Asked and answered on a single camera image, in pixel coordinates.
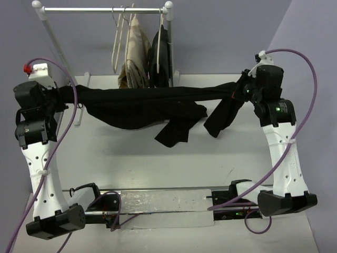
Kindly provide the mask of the cream wooden hanger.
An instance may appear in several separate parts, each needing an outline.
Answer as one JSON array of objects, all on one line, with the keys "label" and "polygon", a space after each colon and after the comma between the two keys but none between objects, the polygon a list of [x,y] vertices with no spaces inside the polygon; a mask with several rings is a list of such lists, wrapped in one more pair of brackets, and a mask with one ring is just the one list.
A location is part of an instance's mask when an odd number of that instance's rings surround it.
[{"label": "cream wooden hanger", "polygon": [[122,13],[119,13],[118,19],[115,19],[114,11],[112,11],[112,18],[115,22],[116,32],[115,32],[114,43],[113,43],[111,63],[112,63],[113,72],[114,74],[116,74],[117,69],[118,69],[120,50],[121,50],[121,40],[123,38],[124,18],[123,18]]}]

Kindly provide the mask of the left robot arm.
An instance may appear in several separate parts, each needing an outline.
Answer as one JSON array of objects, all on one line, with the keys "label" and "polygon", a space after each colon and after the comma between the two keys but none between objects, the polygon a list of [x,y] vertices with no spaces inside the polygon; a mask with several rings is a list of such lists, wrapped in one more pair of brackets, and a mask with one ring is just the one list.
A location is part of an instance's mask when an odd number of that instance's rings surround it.
[{"label": "left robot arm", "polygon": [[54,158],[59,144],[54,115],[67,109],[56,91],[36,81],[14,87],[15,99],[20,105],[15,135],[28,165],[35,196],[33,221],[26,224],[26,232],[44,240],[85,227],[82,206],[69,205],[64,198]]}]

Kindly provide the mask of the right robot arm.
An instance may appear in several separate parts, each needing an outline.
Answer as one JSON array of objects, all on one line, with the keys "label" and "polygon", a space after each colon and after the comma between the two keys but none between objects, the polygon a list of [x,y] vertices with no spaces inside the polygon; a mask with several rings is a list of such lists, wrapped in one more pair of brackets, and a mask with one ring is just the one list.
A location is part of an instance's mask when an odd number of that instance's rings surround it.
[{"label": "right robot arm", "polygon": [[294,105],[283,99],[282,68],[258,64],[243,73],[235,98],[243,98],[254,106],[254,113],[266,136],[270,151],[273,186],[264,187],[251,180],[231,184],[229,201],[240,206],[246,200],[258,205],[266,217],[302,212],[318,203],[304,181],[294,134],[297,130]]}]

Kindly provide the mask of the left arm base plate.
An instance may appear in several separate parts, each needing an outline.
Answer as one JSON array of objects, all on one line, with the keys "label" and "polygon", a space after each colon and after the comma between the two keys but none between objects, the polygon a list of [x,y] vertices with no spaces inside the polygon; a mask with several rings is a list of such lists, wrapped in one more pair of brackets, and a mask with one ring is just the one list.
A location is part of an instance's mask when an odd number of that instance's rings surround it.
[{"label": "left arm base plate", "polygon": [[105,225],[111,231],[120,225],[121,195],[116,191],[102,193],[85,211],[87,225]]}]

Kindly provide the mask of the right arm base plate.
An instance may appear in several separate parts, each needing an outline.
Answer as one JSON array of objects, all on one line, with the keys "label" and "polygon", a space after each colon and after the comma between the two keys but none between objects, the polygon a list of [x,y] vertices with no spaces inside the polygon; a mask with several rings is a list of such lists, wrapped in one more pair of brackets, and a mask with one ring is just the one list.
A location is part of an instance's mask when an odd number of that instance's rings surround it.
[{"label": "right arm base plate", "polygon": [[[206,197],[211,201],[213,206],[223,204],[232,198],[234,195],[229,190],[212,190],[211,194]],[[240,199],[237,202],[231,203],[226,207],[213,211],[214,221],[222,220],[239,220],[244,219],[251,211],[256,211],[251,214],[251,218],[261,218],[258,213],[258,205],[248,200]]]}]

